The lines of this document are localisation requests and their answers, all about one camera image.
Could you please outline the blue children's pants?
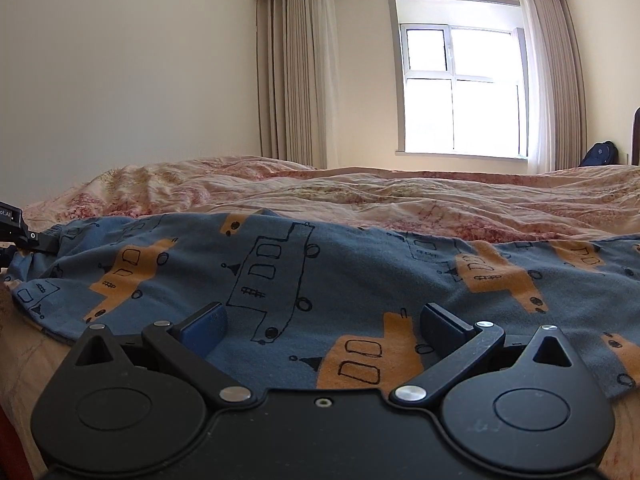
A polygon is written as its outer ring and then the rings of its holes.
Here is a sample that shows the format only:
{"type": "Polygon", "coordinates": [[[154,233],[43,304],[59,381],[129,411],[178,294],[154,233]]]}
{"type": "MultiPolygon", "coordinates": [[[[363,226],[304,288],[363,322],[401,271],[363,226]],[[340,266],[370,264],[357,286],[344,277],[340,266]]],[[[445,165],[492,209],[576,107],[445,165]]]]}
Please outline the blue children's pants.
{"type": "Polygon", "coordinates": [[[511,336],[558,326],[611,398],[639,383],[639,240],[491,244],[270,212],[76,220],[53,255],[16,254],[16,306],[74,341],[219,304],[205,359],[255,390],[390,390],[432,365],[434,302],[511,336]]]}

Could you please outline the pink floral quilt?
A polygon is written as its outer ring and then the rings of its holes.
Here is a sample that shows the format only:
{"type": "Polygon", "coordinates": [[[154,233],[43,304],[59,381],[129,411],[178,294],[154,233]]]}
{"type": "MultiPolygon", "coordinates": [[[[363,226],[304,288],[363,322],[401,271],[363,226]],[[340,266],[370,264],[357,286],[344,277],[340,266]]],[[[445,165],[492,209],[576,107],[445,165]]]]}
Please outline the pink floral quilt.
{"type": "MultiPolygon", "coordinates": [[[[639,239],[639,171],[608,166],[519,176],[313,170],[260,157],[214,158],[107,171],[27,206],[24,216],[33,229],[50,233],[76,220],[258,212],[491,244],[639,239]]],[[[28,474],[37,477],[44,466],[30,435],[30,415],[74,341],[49,335],[16,306],[6,272],[1,275],[1,404],[20,438],[18,452],[26,458],[28,474]]],[[[616,431],[602,467],[613,479],[634,479],[639,474],[639,384],[611,399],[616,431]]]]}

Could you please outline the right beige curtain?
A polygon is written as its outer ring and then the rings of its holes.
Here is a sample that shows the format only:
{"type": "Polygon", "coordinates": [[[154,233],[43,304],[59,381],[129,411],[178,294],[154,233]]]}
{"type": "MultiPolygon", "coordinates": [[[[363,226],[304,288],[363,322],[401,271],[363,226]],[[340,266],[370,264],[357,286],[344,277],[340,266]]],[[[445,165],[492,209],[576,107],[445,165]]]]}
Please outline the right beige curtain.
{"type": "Polygon", "coordinates": [[[584,71],[567,0],[518,0],[529,76],[528,171],[578,166],[587,149],[584,71]]]}

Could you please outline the beige curtain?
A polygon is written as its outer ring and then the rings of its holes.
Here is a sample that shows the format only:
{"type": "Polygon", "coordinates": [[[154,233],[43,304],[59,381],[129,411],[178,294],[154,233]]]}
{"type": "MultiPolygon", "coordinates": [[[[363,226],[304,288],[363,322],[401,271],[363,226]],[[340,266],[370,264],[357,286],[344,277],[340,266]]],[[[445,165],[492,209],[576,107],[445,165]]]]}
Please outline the beige curtain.
{"type": "Polygon", "coordinates": [[[578,166],[587,149],[584,71],[567,0],[518,0],[529,76],[528,171],[578,166]]]}
{"type": "Polygon", "coordinates": [[[256,0],[262,156],[326,169],[337,162],[334,0],[256,0]]]}

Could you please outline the blue backpack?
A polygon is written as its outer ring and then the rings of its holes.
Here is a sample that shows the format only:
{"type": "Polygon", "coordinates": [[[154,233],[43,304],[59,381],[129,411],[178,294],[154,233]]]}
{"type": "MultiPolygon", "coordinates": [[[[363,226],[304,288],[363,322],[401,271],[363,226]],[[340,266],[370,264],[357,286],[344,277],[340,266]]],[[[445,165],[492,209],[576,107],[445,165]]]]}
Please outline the blue backpack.
{"type": "Polygon", "coordinates": [[[610,166],[618,164],[618,149],[612,141],[593,144],[580,162],[581,167],[610,166]]]}

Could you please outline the brown padded headboard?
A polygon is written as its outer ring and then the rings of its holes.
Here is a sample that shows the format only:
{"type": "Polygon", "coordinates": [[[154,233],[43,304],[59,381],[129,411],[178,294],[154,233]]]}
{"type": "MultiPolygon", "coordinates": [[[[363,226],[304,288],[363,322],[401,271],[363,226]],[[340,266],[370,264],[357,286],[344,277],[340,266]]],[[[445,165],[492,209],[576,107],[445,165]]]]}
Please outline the brown padded headboard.
{"type": "Polygon", "coordinates": [[[640,165],[640,107],[638,107],[634,112],[630,157],[632,166],[640,165]]]}

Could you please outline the grey framed window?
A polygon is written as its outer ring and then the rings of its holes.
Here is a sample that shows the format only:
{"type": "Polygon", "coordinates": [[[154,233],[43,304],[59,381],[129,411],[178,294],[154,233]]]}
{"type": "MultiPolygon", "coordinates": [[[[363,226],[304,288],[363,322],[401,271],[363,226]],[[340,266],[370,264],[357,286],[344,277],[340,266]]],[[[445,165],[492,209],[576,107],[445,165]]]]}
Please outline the grey framed window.
{"type": "Polygon", "coordinates": [[[523,13],[509,0],[390,0],[399,148],[526,159],[523,13]]]}

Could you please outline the left beige curtain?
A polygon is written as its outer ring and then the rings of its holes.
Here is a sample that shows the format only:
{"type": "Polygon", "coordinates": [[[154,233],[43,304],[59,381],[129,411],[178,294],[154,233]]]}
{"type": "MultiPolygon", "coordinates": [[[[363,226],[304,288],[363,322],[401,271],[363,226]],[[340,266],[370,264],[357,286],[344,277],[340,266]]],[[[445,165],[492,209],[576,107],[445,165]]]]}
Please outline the left beige curtain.
{"type": "Polygon", "coordinates": [[[337,162],[334,0],[256,0],[262,156],[326,169],[337,162]]]}

